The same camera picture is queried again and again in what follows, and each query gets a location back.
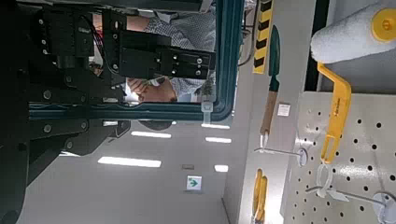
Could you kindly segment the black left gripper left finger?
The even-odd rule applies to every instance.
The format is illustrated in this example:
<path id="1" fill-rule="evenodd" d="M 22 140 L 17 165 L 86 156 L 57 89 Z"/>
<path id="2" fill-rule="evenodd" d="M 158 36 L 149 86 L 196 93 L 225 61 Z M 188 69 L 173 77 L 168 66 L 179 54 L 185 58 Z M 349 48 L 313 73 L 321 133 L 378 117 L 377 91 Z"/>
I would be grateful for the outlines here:
<path id="1" fill-rule="evenodd" d="M 92 154 L 106 140 L 116 140 L 131 128 L 129 120 L 31 120 L 29 183 L 62 152 Z"/>

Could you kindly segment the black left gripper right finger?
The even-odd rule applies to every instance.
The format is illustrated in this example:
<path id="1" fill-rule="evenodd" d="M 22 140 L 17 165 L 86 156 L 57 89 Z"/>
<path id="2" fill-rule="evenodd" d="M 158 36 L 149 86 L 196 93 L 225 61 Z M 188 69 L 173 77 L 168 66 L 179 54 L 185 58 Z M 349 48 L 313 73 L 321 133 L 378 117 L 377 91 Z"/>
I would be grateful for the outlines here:
<path id="1" fill-rule="evenodd" d="M 29 18 L 32 101 L 174 102 L 215 85 L 213 44 L 155 18 L 103 10 L 39 10 Z"/>

